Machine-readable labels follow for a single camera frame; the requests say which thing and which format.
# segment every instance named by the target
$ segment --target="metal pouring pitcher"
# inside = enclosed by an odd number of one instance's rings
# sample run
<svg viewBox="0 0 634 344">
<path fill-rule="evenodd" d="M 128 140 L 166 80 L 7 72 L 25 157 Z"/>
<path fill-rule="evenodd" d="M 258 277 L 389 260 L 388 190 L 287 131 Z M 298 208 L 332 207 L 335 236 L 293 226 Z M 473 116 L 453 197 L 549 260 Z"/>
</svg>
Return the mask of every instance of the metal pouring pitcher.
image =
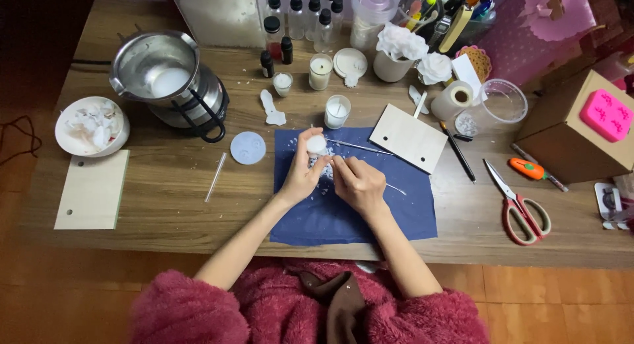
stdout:
<svg viewBox="0 0 634 344">
<path fill-rule="evenodd" d="M 119 96 L 147 102 L 165 123 L 191 128 L 206 142 L 225 137 L 228 96 L 217 76 L 200 63 L 200 51 L 189 35 L 139 31 L 122 41 L 110 70 L 110 85 Z M 216 125 L 220 134 L 207 137 Z"/>
</svg>

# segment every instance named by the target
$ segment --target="roll of tape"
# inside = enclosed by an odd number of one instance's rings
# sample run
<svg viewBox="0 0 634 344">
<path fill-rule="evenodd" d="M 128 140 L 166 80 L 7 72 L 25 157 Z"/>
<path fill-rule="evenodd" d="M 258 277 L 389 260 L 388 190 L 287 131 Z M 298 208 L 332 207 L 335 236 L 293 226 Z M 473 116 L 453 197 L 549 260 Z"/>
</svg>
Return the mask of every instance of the roll of tape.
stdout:
<svg viewBox="0 0 634 344">
<path fill-rule="evenodd" d="M 432 101 L 432 113 L 441 121 L 456 117 L 473 101 L 473 89 L 460 80 L 452 82 Z"/>
</svg>

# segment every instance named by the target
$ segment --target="tiled floor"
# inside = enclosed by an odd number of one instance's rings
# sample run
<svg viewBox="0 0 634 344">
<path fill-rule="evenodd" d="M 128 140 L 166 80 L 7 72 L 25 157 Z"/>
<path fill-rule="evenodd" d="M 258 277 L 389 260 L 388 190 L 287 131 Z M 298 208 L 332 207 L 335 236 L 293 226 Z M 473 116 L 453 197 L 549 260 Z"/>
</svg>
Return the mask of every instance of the tiled floor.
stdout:
<svg viewBox="0 0 634 344">
<path fill-rule="evenodd" d="M 28 144 L 11 139 L 0 159 Z M 125 342 L 143 286 L 168 268 L 192 275 L 207 257 L 17 243 L 7 232 L 34 165 L 22 155 L 0 168 L 0 343 Z M 430 267 L 442 285 L 472 296 L 492 343 L 634 343 L 634 270 Z"/>
</svg>

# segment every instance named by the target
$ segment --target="wooden desk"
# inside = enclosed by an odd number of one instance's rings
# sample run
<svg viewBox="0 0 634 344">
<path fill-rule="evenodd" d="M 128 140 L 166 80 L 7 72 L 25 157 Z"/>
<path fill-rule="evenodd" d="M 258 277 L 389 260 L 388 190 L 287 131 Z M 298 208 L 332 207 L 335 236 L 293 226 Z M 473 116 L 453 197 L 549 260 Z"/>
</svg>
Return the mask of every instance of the wooden desk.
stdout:
<svg viewBox="0 0 634 344">
<path fill-rule="evenodd" d="M 115 33 L 134 32 L 133 23 L 148 30 L 182 27 L 177 21 L 156 15 L 157 10 L 153 4 L 96 1 L 76 57 L 112 59 L 119 46 Z M 324 104 L 334 94 L 345 95 L 352 102 L 353 112 L 345 124 L 349 127 L 373 126 L 387 103 L 414 111 L 408 86 L 423 86 L 413 70 L 395 84 L 381 82 L 370 70 L 354 89 L 346 88 L 343 80 L 333 74 L 329 88 L 316 92 L 309 88 L 307 80 L 313 53 L 310 43 L 296 42 L 293 64 L 275 64 L 277 71 L 291 72 L 295 79 L 289 97 L 274 96 L 278 109 L 287 115 L 283 128 L 322 125 Z M 210 253 L 252 218 L 272 194 L 273 131 L 277 128 L 264 122 L 259 91 L 267 88 L 273 95 L 275 92 L 271 80 L 261 77 L 259 50 L 213 48 L 202 52 L 202 61 L 221 78 L 231 98 L 227 135 L 214 145 L 182 136 L 141 103 L 121 100 L 108 83 L 107 68 L 74 66 L 59 97 L 58 109 L 82 97 L 101 95 L 121 105 L 132 125 L 124 147 L 131 153 L 117 228 L 53 230 L 70 160 L 70 155 L 54 142 L 53 125 L 58 115 L 55 112 L 50 127 L 38 132 L 45 143 L 32 178 L 20 233 L 34 241 L 69 247 Z M 429 88 L 429 100 L 439 92 Z M 420 118 L 437 126 L 429 115 Z M 602 229 L 591 183 L 572 185 L 568 193 L 562 193 L 547 181 L 529 181 L 505 166 L 514 155 L 509 144 L 516 130 L 517 127 L 494 129 L 471 143 L 460 144 L 475 172 L 477 185 L 471 184 L 446 146 L 431 177 L 438 238 L 412 242 L 424 259 L 511 266 L 634 267 L 632 238 L 624 231 Z M 203 202 L 216 161 L 242 131 L 255 131 L 264 137 L 267 155 L 252 166 L 242 166 L 229 157 L 211 201 Z M 483 157 L 497 167 L 516 192 L 541 203 L 548 211 L 553 231 L 545 241 L 523 248 L 503 232 L 503 195 L 487 174 Z M 347 259 L 380 256 L 369 244 L 305 248 L 268 241 L 262 244 L 258 255 Z"/>
</svg>

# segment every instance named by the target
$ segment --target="glass straw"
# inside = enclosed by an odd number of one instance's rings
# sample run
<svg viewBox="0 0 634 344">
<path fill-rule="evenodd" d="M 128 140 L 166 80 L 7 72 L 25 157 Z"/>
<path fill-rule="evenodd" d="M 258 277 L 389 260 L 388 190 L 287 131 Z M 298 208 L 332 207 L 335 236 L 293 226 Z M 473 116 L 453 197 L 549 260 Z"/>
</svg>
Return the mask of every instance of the glass straw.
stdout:
<svg viewBox="0 0 634 344">
<path fill-rule="evenodd" d="M 218 174 L 220 174 L 220 169 L 222 169 L 223 164 L 225 163 L 225 158 L 227 157 L 227 152 L 223 152 L 223 156 L 220 157 L 220 162 L 218 162 L 218 168 L 216 168 L 216 175 L 214 176 L 214 180 L 211 182 L 211 186 L 209 187 L 209 191 L 207 193 L 207 197 L 205 198 L 205 202 L 209 202 L 209 197 L 211 196 L 211 192 L 214 190 L 214 186 L 216 185 L 216 181 L 218 180 Z"/>
</svg>

